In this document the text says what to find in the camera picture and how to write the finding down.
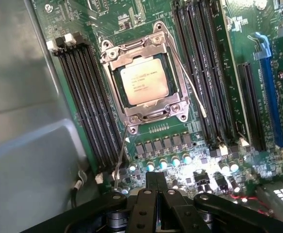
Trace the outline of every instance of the gray metal case panel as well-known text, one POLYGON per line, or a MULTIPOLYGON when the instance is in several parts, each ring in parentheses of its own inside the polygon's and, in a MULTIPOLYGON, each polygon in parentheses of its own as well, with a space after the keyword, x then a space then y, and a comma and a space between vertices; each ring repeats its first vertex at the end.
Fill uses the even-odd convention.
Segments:
POLYGON ((0 232, 9 233, 66 210, 78 162, 88 166, 29 2, 0 0, 0 232))

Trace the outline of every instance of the motherboard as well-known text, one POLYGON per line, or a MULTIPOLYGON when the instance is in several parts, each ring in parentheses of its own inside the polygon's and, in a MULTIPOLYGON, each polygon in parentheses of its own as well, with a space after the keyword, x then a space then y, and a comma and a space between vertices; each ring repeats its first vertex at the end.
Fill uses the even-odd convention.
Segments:
POLYGON ((102 193, 283 181, 283 0, 32 4, 102 193))

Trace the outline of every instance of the black ram slot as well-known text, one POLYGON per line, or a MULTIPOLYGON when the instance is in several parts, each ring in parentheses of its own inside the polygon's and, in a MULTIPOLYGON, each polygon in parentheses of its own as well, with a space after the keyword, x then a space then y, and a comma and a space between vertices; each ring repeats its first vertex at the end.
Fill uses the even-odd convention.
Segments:
POLYGON ((78 41, 76 46, 64 46, 53 55, 60 58, 99 172, 111 171, 118 161, 121 137, 91 46, 80 36, 78 41))
MULTIPOLYGON (((186 64, 187 70, 189 71, 188 74, 190 76, 190 79, 195 89, 197 90, 199 99, 202 101, 203 96, 200 94, 198 83, 196 82, 196 79, 194 78, 194 74, 196 73, 196 70, 194 68, 195 64, 193 63, 191 55, 187 49, 188 44, 186 42, 186 39, 185 39, 186 36, 184 34, 185 25, 183 25, 183 20, 181 20, 181 18, 183 17, 183 10, 180 7, 180 4, 181 3, 178 0, 173 2, 173 16, 174 16, 175 26, 176 26, 176 30, 177 30, 177 34, 178 34, 178 38, 181 44, 182 51, 184 53, 185 64, 186 64)), ((199 108, 198 108, 198 113, 199 113, 200 124, 201 124, 201 129, 202 129, 204 140, 208 145, 212 145, 213 140, 208 130, 207 121, 203 117, 199 108)))
POLYGON ((254 87, 251 64, 250 63, 239 64, 238 72, 243 90, 243 98, 246 108, 246 114, 249 121, 251 143, 256 150, 265 151, 266 142, 263 133, 263 126, 261 122, 258 99, 254 87))
POLYGON ((195 59, 198 61, 198 71, 200 78, 200 84, 202 87, 202 92, 205 96, 205 105, 207 109, 208 118, 211 122, 211 128, 213 131, 213 134, 216 135, 216 138, 218 139, 218 142, 223 141, 223 137, 221 135, 220 131, 220 122, 217 118, 217 109, 216 109, 216 102, 212 96, 212 84, 210 83, 209 77, 207 74, 210 74, 210 69, 208 67, 208 61, 206 60, 206 55, 204 54, 204 48, 203 43, 198 40, 197 35, 201 34, 195 23, 198 19, 197 12, 194 9, 194 6, 191 2, 189 2, 186 6, 185 10, 185 18, 188 22, 188 31, 190 38, 192 40, 191 46, 193 47, 195 59))
POLYGON ((64 75, 66 77, 67 84, 70 89, 70 93, 72 95, 73 101, 77 107, 78 115, 81 118, 81 124, 85 131, 86 137, 90 143, 91 148, 93 149, 93 153, 96 157, 96 160, 101 168, 106 167, 105 160, 103 159, 103 153, 98 146, 97 135, 95 130, 92 128, 93 118, 88 115, 87 108, 83 102, 83 98, 78 90, 76 85, 75 78, 70 69, 69 64, 67 63, 66 56, 60 55, 59 57, 60 64, 63 68, 64 75))
POLYGON ((224 96, 222 94, 221 85, 220 85, 220 76, 221 76, 221 70, 219 68, 218 62, 216 62, 215 59, 215 51, 211 49, 212 45, 214 44, 215 38, 212 34, 210 34, 207 30, 207 28, 210 28, 211 30, 211 20, 209 17, 205 14, 205 11, 207 9, 204 9, 205 6, 201 2, 198 2, 198 11, 197 11, 197 17, 196 19, 199 21, 200 32, 201 32, 201 38, 204 44, 204 53, 207 57, 208 65, 210 66, 210 72, 211 72, 211 80, 213 84, 213 90, 217 101, 217 112, 219 114, 219 119, 221 120, 221 126, 223 128, 223 131, 225 133, 225 136, 231 140, 233 139, 233 136, 230 131, 230 126, 228 123, 228 110, 226 108, 226 104, 224 102, 224 96))
POLYGON ((218 94, 218 99, 220 103, 219 109, 220 114, 222 115, 223 119, 223 125, 225 128, 225 134, 228 137, 228 139, 235 143, 235 137, 236 137, 236 125, 235 125, 235 119, 233 117, 233 110, 231 101, 229 100, 229 96, 226 98, 225 94, 228 95, 228 88, 226 84, 226 79, 229 79, 229 77, 225 77, 224 71, 223 71, 223 65, 222 65, 222 59, 219 56, 219 45, 218 45, 218 39, 216 37, 215 32, 215 26, 214 26, 214 19, 211 16, 211 10, 213 9, 212 6, 216 6, 216 3, 213 1, 211 6, 210 2, 208 0, 202 0, 199 3, 199 10, 201 12, 202 22, 204 30, 206 31, 206 39, 207 39, 207 47, 208 47, 208 54, 210 56, 211 64, 213 67, 213 72, 215 75, 215 84, 218 94))

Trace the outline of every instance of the green circuit board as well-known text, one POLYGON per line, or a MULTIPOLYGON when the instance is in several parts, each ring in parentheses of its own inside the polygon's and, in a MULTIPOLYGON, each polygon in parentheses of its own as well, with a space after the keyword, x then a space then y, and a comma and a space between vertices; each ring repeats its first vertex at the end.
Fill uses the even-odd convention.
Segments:
MULTIPOLYGON (((108 39, 114 45, 127 43, 151 34, 153 24, 161 21, 175 38, 179 55, 182 60, 184 59, 171 1, 33 0, 32 2, 46 41, 62 37, 68 33, 80 32, 84 38, 91 42, 97 60, 99 60, 101 54, 100 46, 103 40, 108 39)), ((239 128, 246 128, 243 114, 244 106, 241 103, 239 94, 237 65, 250 63, 257 102, 259 103, 262 128, 264 130, 266 151, 259 152, 253 147, 246 149, 240 146, 240 142, 238 142, 238 156, 235 157, 228 154, 220 159, 211 157, 201 133, 198 107, 193 91, 187 83, 186 86, 189 90, 191 102, 187 122, 182 123, 177 118, 171 117, 139 126, 138 134, 136 135, 128 134, 128 137, 125 139, 126 154, 128 155, 129 163, 138 165, 139 172, 132 173, 128 171, 128 174, 123 176, 123 186, 129 185, 131 188, 143 186, 145 184, 147 163, 153 162, 156 171, 161 171, 159 163, 161 159, 165 159, 168 163, 168 169, 166 170, 168 173, 166 177, 167 182, 171 183, 172 180, 178 179, 179 183, 185 186, 186 191, 192 194, 196 193, 193 182, 188 182, 188 179, 193 180, 192 167, 186 169, 185 165, 183 165, 182 169, 174 169, 171 165, 174 156, 182 160, 184 154, 190 155, 192 166, 195 169, 204 169, 209 174, 215 173, 218 170, 217 164, 219 160, 227 164, 230 162, 237 163, 239 170, 233 176, 248 194, 252 193, 258 183, 283 180, 283 149, 276 147, 274 143, 261 64, 255 56, 256 53, 261 51, 261 40, 255 36, 255 32, 266 35, 270 42, 276 39, 278 37, 279 25, 283 20, 283 6, 277 0, 222 0, 215 1, 215 3, 217 5, 217 13, 213 15, 213 22, 216 29, 216 39, 223 47, 220 51, 220 57, 223 60, 223 72, 230 79, 227 86, 228 92, 231 95, 230 101, 236 124, 239 128), (160 153, 144 153, 143 155, 137 152, 136 145, 138 144, 143 144, 143 147, 145 147, 146 142, 153 143, 156 139, 163 141, 166 137, 174 140, 173 137, 183 135, 184 133, 190 134, 192 141, 192 147, 190 148, 186 146, 181 148, 174 147, 172 151, 164 150, 160 153)), ((80 123, 83 119, 78 114, 59 60, 54 57, 53 62, 69 108, 74 116, 85 152, 93 171, 97 174, 99 164, 93 156, 93 150, 80 123)), ((116 117, 117 112, 110 90, 107 89, 106 94, 114 112, 114 120, 119 134, 123 135, 125 127, 116 117)), ((102 184, 106 188, 103 189, 104 191, 112 187, 108 177, 110 176, 107 176, 107 179, 104 179, 102 184)))

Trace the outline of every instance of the cpu socket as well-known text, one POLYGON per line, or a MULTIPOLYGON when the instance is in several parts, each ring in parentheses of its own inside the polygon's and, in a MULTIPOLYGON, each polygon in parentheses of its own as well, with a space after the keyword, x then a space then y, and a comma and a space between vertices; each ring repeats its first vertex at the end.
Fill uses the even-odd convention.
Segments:
POLYGON ((100 62, 118 116, 131 134, 140 124, 168 117, 188 120, 190 100, 175 48, 174 38, 160 21, 153 34, 127 44, 102 41, 100 62))

